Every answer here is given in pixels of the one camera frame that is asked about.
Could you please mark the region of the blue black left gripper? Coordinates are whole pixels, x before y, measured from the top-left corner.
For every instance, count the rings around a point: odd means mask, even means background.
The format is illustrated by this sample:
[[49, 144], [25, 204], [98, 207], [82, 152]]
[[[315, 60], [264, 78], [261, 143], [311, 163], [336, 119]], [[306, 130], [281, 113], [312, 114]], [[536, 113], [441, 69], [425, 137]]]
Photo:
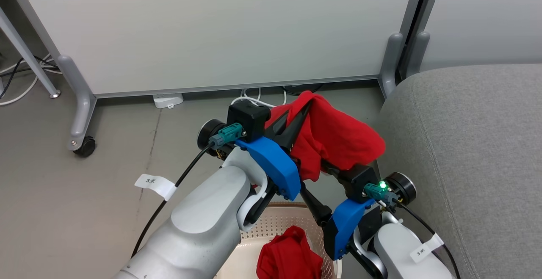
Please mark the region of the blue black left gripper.
[[297, 166], [286, 152], [292, 151], [311, 104], [312, 101], [309, 101], [304, 105], [290, 123], [287, 122], [289, 111], [284, 112], [276, 120], [276, 133], [273, 133], [273, 138], [262, 136], [252, 142], [240, 139], [235, 141], [237, 146], [248, 150], [269, 179], [277, 185], [279, 195], [286, 200], [295, 200], [301, 190]]

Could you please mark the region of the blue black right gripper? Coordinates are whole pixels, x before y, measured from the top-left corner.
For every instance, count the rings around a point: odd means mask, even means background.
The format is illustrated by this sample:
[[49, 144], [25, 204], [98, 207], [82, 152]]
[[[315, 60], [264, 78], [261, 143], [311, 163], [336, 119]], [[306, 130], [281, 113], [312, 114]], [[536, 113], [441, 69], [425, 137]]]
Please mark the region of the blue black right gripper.
[[[320, 161], [320, 170], [337, 180], [342, 179], [342, 170], [327, 160]], [[347, 254], [356, 229], [363, 244], [382, 226], [379, 204], [374, 199], [362, 203], [347, 199], [333, 212], [306, 188], [303, 181], [300, 194], [318, 227], [323, 228], [324, 250], [331, 260], [339, 260]]]

